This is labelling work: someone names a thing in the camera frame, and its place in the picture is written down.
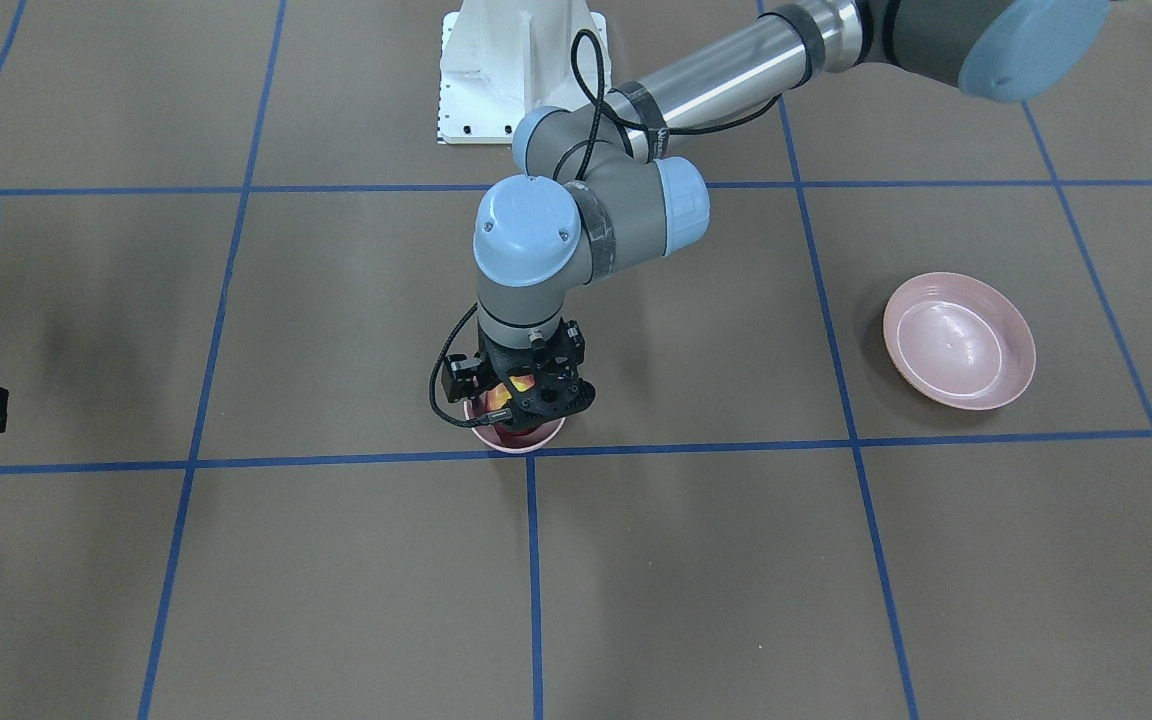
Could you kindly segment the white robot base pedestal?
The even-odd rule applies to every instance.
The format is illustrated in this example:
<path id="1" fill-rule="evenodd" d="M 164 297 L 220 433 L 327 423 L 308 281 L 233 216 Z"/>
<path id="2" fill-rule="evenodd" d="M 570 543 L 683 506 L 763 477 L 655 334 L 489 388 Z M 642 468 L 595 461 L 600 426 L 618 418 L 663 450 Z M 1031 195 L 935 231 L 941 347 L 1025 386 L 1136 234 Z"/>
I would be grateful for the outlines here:
<path id="1" fill-rule="evenodd" d="M 570 67 L 581 29 L 609 65 L 608 20 L 585 1 L 463 1 L 444 14 L 435 141 L 509 143 L 529 111 L 584 105 Z"/>

